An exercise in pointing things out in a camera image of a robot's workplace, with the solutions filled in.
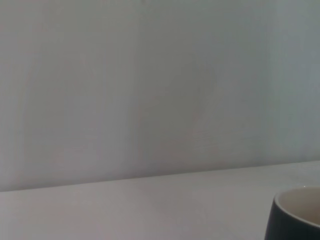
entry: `dark gray mug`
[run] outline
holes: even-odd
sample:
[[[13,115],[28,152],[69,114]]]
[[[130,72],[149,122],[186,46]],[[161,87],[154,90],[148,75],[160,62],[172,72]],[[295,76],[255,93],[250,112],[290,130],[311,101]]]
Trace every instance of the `dark gray mug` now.
[[[264,240],[320,240],[320,187],[278,193]]]

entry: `white wall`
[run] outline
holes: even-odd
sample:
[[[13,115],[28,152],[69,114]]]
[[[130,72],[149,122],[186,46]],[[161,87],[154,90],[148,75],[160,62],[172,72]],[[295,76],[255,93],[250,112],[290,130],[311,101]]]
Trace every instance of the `white wall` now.
[[[319,10],[0,1],[0,190],[317,157]]]

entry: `gray wall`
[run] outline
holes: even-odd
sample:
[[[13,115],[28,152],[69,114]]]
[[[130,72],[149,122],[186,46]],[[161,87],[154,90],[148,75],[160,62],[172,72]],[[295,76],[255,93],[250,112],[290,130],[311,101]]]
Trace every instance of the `gray wall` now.
[[[0,191],[316,159],[319,11],[0,1]]]

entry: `table surface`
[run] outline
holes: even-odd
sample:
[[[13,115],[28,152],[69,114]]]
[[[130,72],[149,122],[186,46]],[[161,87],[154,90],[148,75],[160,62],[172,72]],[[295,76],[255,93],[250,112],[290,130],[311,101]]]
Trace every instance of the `table surface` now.
[[[276,192],[320,161],[0,193],[1,240],[262,240]]]

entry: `white table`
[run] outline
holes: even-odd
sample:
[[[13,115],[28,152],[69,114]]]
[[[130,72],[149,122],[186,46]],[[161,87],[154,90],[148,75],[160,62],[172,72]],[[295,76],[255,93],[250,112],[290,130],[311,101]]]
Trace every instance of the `white table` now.
[[[320,161],[0,193],[1,240],[262,240],[279,190]]]

